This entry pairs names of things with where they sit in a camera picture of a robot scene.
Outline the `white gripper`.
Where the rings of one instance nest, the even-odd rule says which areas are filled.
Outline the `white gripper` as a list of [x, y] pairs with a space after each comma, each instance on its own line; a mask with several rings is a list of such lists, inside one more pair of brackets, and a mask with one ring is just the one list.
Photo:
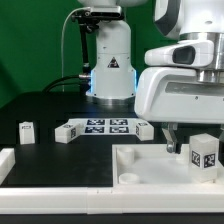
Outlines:
[[145, 53], [148, 67], [139, 77], [134, 110], [144, 120], [164, 122], [169, 153], [177, 152], [177, 123], [222, 124], [224, 140], [224, 83], [222, 72], [211, 66], [214, 56], [210, 40], [184, 40]]

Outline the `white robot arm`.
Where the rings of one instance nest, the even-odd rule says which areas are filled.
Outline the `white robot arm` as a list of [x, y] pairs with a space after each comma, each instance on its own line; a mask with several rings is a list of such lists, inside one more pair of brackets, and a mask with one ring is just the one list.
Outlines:
[[132, 67], [125, 7], [148, 0], [78, 0], [82, 24], [96, 34], [96, 64], [87, 96], [101, 103], [131, 99], [137, 117], [162, 122], [224, 124], [224, 0], [156, 0], [154, 24], [177, 42], [148, 50], [141, 74]]

